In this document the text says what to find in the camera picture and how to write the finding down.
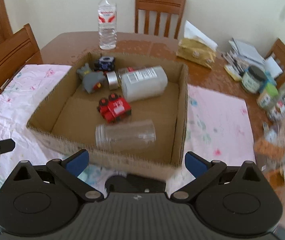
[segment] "table surface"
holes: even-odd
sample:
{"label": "table surface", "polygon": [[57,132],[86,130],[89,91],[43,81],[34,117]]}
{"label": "table surface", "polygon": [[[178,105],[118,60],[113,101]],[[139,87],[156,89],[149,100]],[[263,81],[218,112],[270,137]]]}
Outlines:
{"label": "table surface", "polygon": [[[178,41],[174,39],[136,33],[117,33],[117,46],[112,52],[143,54],[183,62],[189,68],[188,83],[242,98],[246,101],[254,140],[263,135],[262,123],[270,124],[265,111],[257,105],[257,95],[244,91],[225,71],[225,60],[217,58],[212,70],[176,57]],[[28,64],[72,65],[85,53],[101,51],[98,32],[62,33],[35,54]],[[285,227],[285,187],[276,191],[284,207],[280,223]]]}

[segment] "water bottle label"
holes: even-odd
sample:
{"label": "water bottle label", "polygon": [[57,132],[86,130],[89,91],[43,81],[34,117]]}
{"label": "water bottle label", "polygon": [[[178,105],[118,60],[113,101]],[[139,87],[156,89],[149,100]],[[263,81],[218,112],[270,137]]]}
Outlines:
{"label": "water bottle label", "polygon": [[113,23],[116,20],[116,14],[114,11],[98,10],[99,23]]}
{"label": "water bottle label", "polygon": [[131,84],[157,77],[157,74],[153,68],[129,72],[127,75]]}

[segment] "metal jar lid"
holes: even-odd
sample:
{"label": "metal jar lid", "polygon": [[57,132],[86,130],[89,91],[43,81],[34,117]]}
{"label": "metal jar lid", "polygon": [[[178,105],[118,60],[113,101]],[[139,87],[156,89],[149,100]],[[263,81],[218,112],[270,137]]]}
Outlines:
{"label": "metal jar lid", "polygon": [[107,72],[106,76],[109,84],[109,89],[110,90],[118,89],[119,84],[116,72],[115,71]]}
{"label": "metal jar lid", "polygon": [[248,72],[258,81],[264,82],[267,80],[265,73],[258,67],[252,65],[248,68]]}

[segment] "black lid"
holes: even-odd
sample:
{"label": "black lid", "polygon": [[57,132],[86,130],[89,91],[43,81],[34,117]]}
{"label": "black lid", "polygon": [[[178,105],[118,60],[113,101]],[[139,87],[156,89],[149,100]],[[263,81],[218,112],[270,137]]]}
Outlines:
{"label": "black lid", "polygon": [[255,79],[264,82],[265,80],[267,80],[267,76],[265,75],[265,73],[258,67],[256,66],[250,66],[248,68],[248,72],[254,76]]}

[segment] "white wall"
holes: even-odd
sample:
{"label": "white wall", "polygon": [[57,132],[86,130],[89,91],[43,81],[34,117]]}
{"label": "white wall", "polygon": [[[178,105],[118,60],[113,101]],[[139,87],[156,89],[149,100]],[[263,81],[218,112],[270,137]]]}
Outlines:
{"label": "white wall", "polygon": [[[118,31],[133,32],[135,0],[116,1]],[[30,23],[39,47],[60,33],[97,30],[98,2],[5,0],[13,31]],[[284,6],[285,0],[187,0],[183,23],[189,20],[214,39],[222,50],[233,36],[251,42],[265,55],[278,36],[285,42],[285,19],[281,19]]]}

